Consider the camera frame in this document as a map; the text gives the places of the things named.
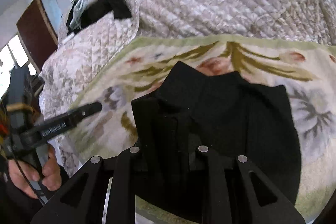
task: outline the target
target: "black clothing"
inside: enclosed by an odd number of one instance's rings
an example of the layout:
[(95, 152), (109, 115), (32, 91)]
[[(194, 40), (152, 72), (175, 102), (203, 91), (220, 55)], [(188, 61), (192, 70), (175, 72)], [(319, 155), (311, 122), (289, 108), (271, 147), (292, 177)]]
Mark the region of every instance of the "black clothing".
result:
[[(0, 166), (8, 178), (5, 182), (4, 176), (0, 177), (0, 222), (3, 224), (30, 223), (33, 216), (41, 209), (41, 203), (38, 199), (28, 197), (13, 184), (2, 156), (0, 156)], [(61, 177), (62, 185), (69, 180), (63, 167), (61, 167)]]
[(74, 6), (78, 0), (75, 0), (72, 9), (69, 12), (67, 20), (68, 35), (74, 32), (79, 33), (81, 30), (90, 26), (91, 24), (97, 22), (100, 18), (105, 16), (107, 13), (113, 11), (114, 18), (123, 19), (131, 18), (132, 14), (128, 9), (124, 0), (97, 0), (89, 8), (87, 8), (81, 16), (81, 28), (76, 28), (75, 30), (70, 29), (70, 22), (73, 18)]
[(132, 109), (142, 142), (151, 132), (162, 148), (157, 158), (166, 172), (188, 168), (188, 154), (197, 148), (188, 140), (195, 134), (221, 155), (246, 155), (295, 203), (301, 153), (284, 86), (250, 84), (238, 72), (208, 77), (178, 62), (160, 88), (132, 101)]

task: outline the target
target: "floral blanket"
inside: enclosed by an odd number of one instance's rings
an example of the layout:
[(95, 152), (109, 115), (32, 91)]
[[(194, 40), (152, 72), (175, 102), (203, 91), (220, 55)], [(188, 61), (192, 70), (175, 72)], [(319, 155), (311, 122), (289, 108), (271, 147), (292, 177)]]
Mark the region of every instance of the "floral blanket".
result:
[[(72, 107), (98, 100), (103, 110), (61, 137), (60, 147), (71, 147), (85, 162), (93, 155), (116, 156), (132, 146), (137, 131), (131, 101), (158, 88), (178, 61), (208, 76), (236, 70), (250, 82), (286, 87), (302, 154), (295, 206), (307, 222), (314, 219), (336, 188), (334, 46), (234, 35), (136, 38), (77, 97)], [(137, 212), (154, 222), (182, 221), (140, 199)]]

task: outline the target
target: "metal pin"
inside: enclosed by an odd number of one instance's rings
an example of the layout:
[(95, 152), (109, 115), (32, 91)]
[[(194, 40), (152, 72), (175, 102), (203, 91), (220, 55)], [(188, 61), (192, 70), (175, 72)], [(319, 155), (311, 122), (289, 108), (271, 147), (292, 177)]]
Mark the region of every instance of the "metal pin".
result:
[(209, 148), (208, 148), (207, 146), (205, 146), (205, 145), (200, 145), (200, 146), (198, 147), (198, 150), (199, 150), (200, 152), (208, 152)]
[(137, 146), (132, 146), (132, 147), (129, 149), (129, 151), (130, 151), (131, 153), (138, 153), (138, 152), (140, 151), (140, 148), (137, 147)]
[(92, 162), (93, 164), (97, 164), (98, 162), (100, 162), (100, 157), (99, 156), (93, 156), (91, 158), (90, 162)]
[(247, 157), (244, 156), (244, 155), (239, 155), (239, 156), (238, 156), (238, 160), (239, 160), (241, 163), (245, 163), (245, 162), (247, 162)]

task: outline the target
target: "person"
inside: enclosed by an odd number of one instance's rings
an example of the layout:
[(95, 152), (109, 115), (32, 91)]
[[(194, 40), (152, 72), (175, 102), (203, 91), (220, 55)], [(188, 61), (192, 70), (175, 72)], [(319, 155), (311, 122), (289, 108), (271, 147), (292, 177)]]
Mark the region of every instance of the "person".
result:
[[(64, 168), (57, 163), (55, 149), (48, 145), (49, 160), (42, 168), (42, 180), (50, 191), (58, 190), (69, 178)], [(29, 180), (38, 181), (39, 173), (29, 164), (19, 161)], [(14, 160), (0, 155), (0, 223), (27, 224), (41, 209), (37, 196), (24, 179)]]

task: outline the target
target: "cable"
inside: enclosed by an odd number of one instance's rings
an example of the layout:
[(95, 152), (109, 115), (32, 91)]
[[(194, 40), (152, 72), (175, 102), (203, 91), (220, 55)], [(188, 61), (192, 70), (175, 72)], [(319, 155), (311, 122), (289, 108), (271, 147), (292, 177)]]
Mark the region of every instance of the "cable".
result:
[(10, 144), (10, 147), (12, 149), (12, 153), (13, 153), (13, 157), (14, 157), (14, 161), (17, 165), (17, 167), (19, 168), (20, 172), (21, 172), (21, 175), (24, 177), (24, 179), (26, 180), (26, 182), (28, 183), (28, 185), (30, 186), (30, 188), (33, 190), (34, 194), (37, 196), (37, 198), (39, 199), (40, 203), (42, 204), (42, 206), (45, 205), (45, 202), (41, 199), (41, 197), (39, 196), (39, 194), (37, 193), (37, 191), (34, 189), (34, 187), (32, 186), (32, 184), (30, 183), (30, 181), (27, 179), (25, 173), (23, 172), (21, 166), (19, 165), (19, 162), (16, 158), (16, 155), (14, 153), (14, 148), (13, 148), (13, 140), (12, 138), (10, 139), (11, 140), (11, 144)]

